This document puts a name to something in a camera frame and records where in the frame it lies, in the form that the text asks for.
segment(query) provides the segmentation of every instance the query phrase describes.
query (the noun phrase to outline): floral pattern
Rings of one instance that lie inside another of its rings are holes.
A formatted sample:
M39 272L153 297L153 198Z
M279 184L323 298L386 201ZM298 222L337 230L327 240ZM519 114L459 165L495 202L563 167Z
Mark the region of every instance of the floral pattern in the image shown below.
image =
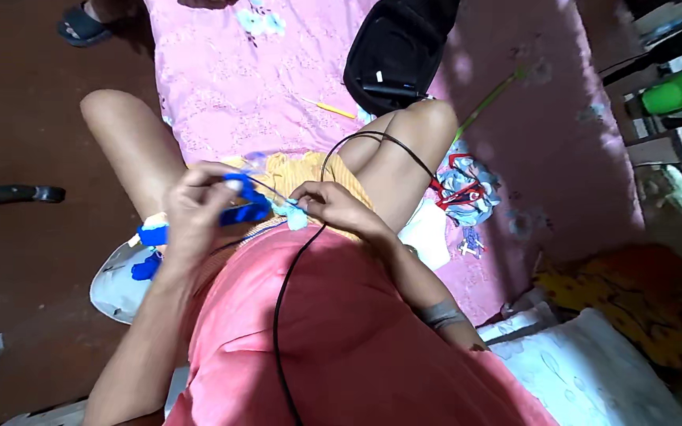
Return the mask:
M257 47L256 37L262 34L286 35L286 20L263 5L262 0L251 0L248 9L236 13L236 19L246 32L246 38Z

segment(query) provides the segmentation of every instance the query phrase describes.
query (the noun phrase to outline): thigh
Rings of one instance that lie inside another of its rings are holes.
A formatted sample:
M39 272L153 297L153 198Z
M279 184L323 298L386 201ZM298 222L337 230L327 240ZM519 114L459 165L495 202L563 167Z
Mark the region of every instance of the thigh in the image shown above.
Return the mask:
M117 90L90 93L81 112L140 218L163 211L165 192L186 168L162 120L143 101Z
M385 133L405 144L436 172L457 131L457 117L443 101L422 101L395 111ZM431 183L426 173L403 148L384 140L365 165L355 173L373 201L375 212L399 232Z
M385 132L389 123L393 119L397 111L389 112L382 115L375 120L367 123L360 132L377 131ZM341 149L338 150L338 155L341 157L344 165L352 174L357 174L359 170L365 167L365 164L373 158L375 151L380 148L380 136L357 136L344 142Z

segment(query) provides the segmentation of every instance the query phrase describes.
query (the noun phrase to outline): black sandal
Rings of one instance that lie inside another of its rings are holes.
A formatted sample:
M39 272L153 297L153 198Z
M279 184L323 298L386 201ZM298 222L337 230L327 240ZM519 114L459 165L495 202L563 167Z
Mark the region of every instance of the black sandal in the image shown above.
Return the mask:
M89 47L112 37L112 32L105 24L90 17L80 5L72 6L62 15L62 22L57 24L57 32L63 39L76 47Z

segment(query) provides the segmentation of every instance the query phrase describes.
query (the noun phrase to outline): knee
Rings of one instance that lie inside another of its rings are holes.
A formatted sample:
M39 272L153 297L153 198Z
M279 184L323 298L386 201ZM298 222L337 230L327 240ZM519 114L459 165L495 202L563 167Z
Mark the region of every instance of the knee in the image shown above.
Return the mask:
M106 114L114 114L128 105L140 102L135 96L119 90L94 90L81 100L81 114L87 122L100 120Z
M452 134L452 137L457 131L457 113L449 102L425 100L413 103L407 111L415 112L419 121L435 131Z

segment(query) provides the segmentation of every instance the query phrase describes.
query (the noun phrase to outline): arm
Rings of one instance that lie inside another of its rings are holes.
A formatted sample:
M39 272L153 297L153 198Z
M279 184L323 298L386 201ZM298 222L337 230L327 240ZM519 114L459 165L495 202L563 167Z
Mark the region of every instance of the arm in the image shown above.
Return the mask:
M299 207L309 214L368 241L383 260L399 295L413 310L422 313L438 307L461 314L457 302L439 277L399 241L381 218L346 188L334 182L304 182L291 194L291 198L298 199ZM435 332L459 349L487 349L466 318L437 327Z
M238 181L216 183L230 172L224 164L197 164L166 195L165 260L91 391L84 426L117 424L165 404L177 349L188 337L183 325L197 290L197 270L212 249L220 213L240 190Z
M438 305L461 313L454 296L441 279L413 255L390 228L385 224L384 227L365 233L363 237L383 259L402 299L416 312ZM445 342L461 350L488 349L467 319L438 327L435 332Z
M193 280L163 264L133 325L120 341L86 406L86 426L117 424L165 404Z

